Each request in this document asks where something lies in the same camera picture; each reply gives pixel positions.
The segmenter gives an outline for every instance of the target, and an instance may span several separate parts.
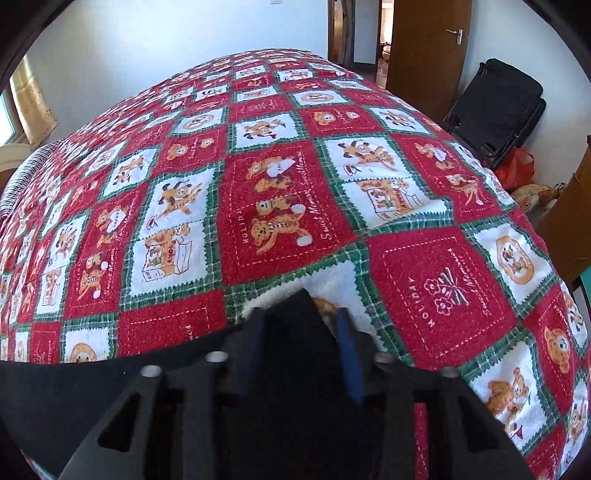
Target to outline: bed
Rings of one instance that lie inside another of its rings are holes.
[[[138,355],[306,288],[402,361],[458,367],[538,479],[589,431],[585,325],[510,195],[306,51],[212,60],[110,108],[35,173],[0,245],[3,361]]]

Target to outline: white wall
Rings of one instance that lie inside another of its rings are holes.
[[[353,61],[375,63],[381,0],[355,0],[355,46]]]
[[[536,182],[568,181],[591,134],[591,83],[558,34],[522,0],[473,0],[472,8],[460,88],[491,58],[540,82],[548,107],[524,148],[535,157]]]
[[[326,0],[76,0],[29,61],[65,137],[115,103],[204,61],[256,48],[326,57]]]

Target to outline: striped pillow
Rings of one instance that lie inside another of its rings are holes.
[[[57,140],[39,147],[12,174],[2,192],[2,197],[0,197],[0,222],[3,222],[12,213],[14,206],[31,182],[33,175],[47,162],[49,155],[62,141]]]

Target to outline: curtain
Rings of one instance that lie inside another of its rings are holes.
[[[10,78],[12,98],[31,147],[38,147],[58,126],[25,56]]]

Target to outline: wooden door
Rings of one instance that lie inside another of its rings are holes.
[[[386,88],[436,122],[456,99],[471,15],[472,0],[394,1]]]

